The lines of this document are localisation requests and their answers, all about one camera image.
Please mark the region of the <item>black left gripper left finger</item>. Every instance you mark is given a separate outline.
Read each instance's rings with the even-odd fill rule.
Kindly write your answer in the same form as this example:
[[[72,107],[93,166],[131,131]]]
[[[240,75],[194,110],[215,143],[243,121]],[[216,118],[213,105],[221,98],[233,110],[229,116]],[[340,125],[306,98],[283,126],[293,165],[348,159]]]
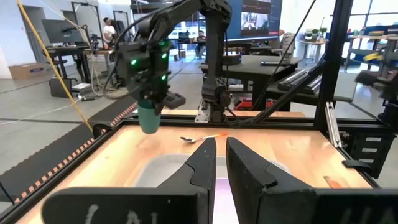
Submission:
[[[216,141],[206,139],[158,187],[72,187],[47,198],[44,224],[211,224]]]

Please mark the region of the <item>green plastic cup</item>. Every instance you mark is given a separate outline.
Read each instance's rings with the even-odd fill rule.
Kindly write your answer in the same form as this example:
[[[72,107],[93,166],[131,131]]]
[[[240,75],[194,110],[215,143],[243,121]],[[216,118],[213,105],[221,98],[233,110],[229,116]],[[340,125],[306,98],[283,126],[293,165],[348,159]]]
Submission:
[[[138,120],[142,132],[154,134],[160,126],[160,115],[156,114],[155,106],[149,100],[138,102]]]

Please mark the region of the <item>grey plastic tray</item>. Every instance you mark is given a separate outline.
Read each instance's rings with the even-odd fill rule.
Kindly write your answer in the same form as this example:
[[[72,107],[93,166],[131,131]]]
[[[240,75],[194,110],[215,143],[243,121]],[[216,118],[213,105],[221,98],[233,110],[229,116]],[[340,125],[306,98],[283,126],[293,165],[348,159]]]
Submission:
[[[144,168],[141,170],[136,180],[134,181],[133,187],[157,187],[163,181],[168,179],[174,174],[186,160],[190,157],[189,154],[164,154],[157,156],[150,160]],[[278,161],[269,161],[278,168],[290,174],[289,168]],[[225,156],[217,156],[216,158],[216,178],[226,179],[227,167]]]

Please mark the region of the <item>orange-handled metal spoon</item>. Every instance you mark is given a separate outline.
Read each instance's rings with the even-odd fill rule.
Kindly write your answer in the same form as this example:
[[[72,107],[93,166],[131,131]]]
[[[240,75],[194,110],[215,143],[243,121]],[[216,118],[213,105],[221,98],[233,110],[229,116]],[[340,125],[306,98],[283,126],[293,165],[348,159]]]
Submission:
[[[193,143],[196,143],[198,141],[206,140],[208,138],[216,138],[216,137],[219,137],[219,136],[226,136],[226,135],[228,135],[228,132],[222,132],[222,133],[219,133],[219,134],[214,134],[214,135],[210,135],[210,136],[204,136],[204,137],[200,137],[200,138],[196,138],[196,139],[186,138],[186,137],[181,136],[180,139],[183,140],[186,143],[193,144]]]

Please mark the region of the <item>orange-handled metal fork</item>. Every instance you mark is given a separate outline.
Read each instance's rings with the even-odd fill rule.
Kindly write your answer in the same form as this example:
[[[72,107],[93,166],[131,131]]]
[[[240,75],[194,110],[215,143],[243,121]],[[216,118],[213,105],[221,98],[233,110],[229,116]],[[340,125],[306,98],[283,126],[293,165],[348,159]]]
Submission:
[[[324,176],[323,178],[327,182],[327,184],[330,186],[330,188],[333,188],[333,189],[342,189],[343,188],[343,186],[333,177]]]

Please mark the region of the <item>lavender round plate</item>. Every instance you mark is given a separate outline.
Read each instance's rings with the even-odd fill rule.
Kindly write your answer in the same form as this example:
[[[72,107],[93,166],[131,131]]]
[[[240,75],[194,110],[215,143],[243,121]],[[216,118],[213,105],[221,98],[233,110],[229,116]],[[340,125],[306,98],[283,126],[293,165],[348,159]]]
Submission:
[[[216,179],[213,224],[239,224],[227,178]]]

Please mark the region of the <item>person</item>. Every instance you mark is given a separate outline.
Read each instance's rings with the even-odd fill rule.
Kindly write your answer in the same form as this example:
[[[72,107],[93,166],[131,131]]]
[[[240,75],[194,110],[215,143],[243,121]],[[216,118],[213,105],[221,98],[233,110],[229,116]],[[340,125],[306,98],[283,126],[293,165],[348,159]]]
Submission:
[[[206,36],[202,30],[200,30],[198,33],[198,37],[196,38],[196,43],[197,43],[195,47],[196,59],[202,59],[202,55],[206,47]]]
[[[112,20],[110,20],[108,17],[105,17],[103,21],[104,21],[104,27],[103,27],[104,41],[108,47],[112,47],[117,39],[116,30],[112,25]]]

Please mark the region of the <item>black workshop desk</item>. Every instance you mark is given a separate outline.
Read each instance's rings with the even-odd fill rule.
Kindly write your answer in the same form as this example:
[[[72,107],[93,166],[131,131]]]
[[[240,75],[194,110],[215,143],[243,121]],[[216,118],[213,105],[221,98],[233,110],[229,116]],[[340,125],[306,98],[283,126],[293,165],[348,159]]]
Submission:
[[[87,56],[91,53],[90,49],[84,48],[84,46],[77,46],[77,47],[46,47],[50,58],[56,59],[56,68],[57,70],[61,73],[62,77],[64,79],[67,78],[67,72],[65,70],[65,61],[62,59],[63,56],[74,56],[77,55],[80,57],[81,60],[81,66],[82,66],[82,71],[83,71],[83,76],[84,76],[84,81],[87,83],[91,82],[90,78],[90,71],[88,67],[88,58]]]

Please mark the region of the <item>dark grey floor case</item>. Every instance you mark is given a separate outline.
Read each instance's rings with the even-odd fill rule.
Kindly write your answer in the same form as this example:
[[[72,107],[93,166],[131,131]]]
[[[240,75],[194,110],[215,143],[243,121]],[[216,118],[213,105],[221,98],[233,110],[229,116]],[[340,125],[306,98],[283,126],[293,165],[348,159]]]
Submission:
[[[73,95],[72,85],[78,80],[76,78],[64,78],[63,82],[66,86],[67,92]],[[50,94],[52,97],[56,98],[68,98],[67,92],[64,90],[60,80],[53,77],[49,80]]]

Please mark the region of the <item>grey table top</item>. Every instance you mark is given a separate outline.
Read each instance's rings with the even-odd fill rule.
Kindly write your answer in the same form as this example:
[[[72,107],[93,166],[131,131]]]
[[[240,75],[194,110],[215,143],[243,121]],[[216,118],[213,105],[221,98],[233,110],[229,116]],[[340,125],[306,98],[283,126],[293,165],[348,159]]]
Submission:
[[[333,102],[344,101],[351,103],[353,101],[357,86],[357,83],[355,82],[356,77],[356,73],[340,72],[338,74]],[[268,98],[279,99],[284,93],[286,93],[286,91],[279,90],[275,83],[267,89],[266,96]],[[297,93],[290,99],[290,102],[316,106],[318,103],[319,93],[320,89],[318,89],[314,94]]]

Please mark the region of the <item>small green potted plants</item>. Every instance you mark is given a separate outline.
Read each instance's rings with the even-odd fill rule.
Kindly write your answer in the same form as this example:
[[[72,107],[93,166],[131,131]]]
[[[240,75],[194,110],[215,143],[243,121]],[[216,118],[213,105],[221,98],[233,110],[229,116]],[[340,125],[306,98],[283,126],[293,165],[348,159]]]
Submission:
[[[325,40],[327,30],[328,29],[326,27],[321,27],[319,29],[307,29],[304,34],[304,41],[323,42]]]

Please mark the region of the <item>black frame clip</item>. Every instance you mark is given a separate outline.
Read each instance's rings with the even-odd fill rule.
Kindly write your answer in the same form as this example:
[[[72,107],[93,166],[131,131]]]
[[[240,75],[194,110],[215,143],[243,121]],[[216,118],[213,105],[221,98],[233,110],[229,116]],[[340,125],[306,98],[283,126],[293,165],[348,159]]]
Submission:
[[[344,161],[342,161],[342,164],[346,168],[350,168],[350,169],[356,169],[356,170],[360,170],[360,171],[371,170],[371,166],[369,164],[359,161],[359,160],[344,160]]]

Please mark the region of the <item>silver aluminium bracket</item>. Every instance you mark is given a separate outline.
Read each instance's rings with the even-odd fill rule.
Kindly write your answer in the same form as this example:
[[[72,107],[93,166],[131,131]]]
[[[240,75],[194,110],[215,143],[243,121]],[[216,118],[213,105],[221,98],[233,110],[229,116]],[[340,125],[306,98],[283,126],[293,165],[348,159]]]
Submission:
[[[340,132],[338,129],[338,123],[335,116],[335,108],[332,102],[326,102],[325,116],[326,116],[326,123],[328,126],[328,133],[331,144],[335,148],[342,148]]]

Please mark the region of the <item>large wall screen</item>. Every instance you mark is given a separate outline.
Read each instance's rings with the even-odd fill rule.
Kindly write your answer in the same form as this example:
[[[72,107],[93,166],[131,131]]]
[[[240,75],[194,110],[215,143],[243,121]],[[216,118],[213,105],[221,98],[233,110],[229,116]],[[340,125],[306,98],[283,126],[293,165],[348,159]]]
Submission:
[[[229,41],[279,36],[283,0],[228,0],[232,8]]]

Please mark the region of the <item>black aluminium table frame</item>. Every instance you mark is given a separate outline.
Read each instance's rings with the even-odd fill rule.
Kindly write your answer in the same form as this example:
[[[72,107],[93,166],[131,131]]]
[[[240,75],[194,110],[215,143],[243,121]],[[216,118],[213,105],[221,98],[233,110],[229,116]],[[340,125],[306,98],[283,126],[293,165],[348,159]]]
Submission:
[[[200,138],[228,132],[214,138],[217,156],[226,157],[226,140],[236,138],[267,161],[278,161],[290,175],[314,188],[330,188],[324,176],[336,179],[343,189],[381,189],[369,171],[346,168],[342,161],[354,160],[343,148],[335,148],[326,123],[326,102],[335,92],[348,14],[353,0],[336,0],[336,17],[324,59],[307,77],[282,95],[270,108],[249,116],[228,116],[220,123],[197,123],[193,115],[160,114],[156,133],[145,134],[139,125],[138,101],[128,96],[130,107],[113,106],[114,120],[97,123],[90,130],[97,138],[42,185],[21,201],[11,202],[0,214],[0,224],[43,223],[42,207],[59,190],[72,187],[131,188],[144,166],[164,154],[189,154],[205,141],[190,144],[180,139]],[[316,106],[290,102],[297,93],[314,94],[320,89]],[[382,142],[398,131],[398,107],[388,105],[376,120],[336,118],[339,132],[354,136],[352,147]]]

